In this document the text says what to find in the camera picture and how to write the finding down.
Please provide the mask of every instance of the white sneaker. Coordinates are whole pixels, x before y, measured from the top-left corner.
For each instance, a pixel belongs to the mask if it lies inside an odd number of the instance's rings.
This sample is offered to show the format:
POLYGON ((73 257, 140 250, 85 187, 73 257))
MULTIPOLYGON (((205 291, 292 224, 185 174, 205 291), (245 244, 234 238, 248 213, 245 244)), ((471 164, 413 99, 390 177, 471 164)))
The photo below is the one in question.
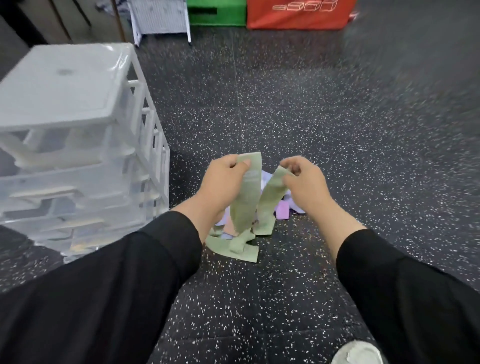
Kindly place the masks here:
POLYGON ((354 340, 338 349, 332 364, 384 364, 384 361, 374 345, 354 340))

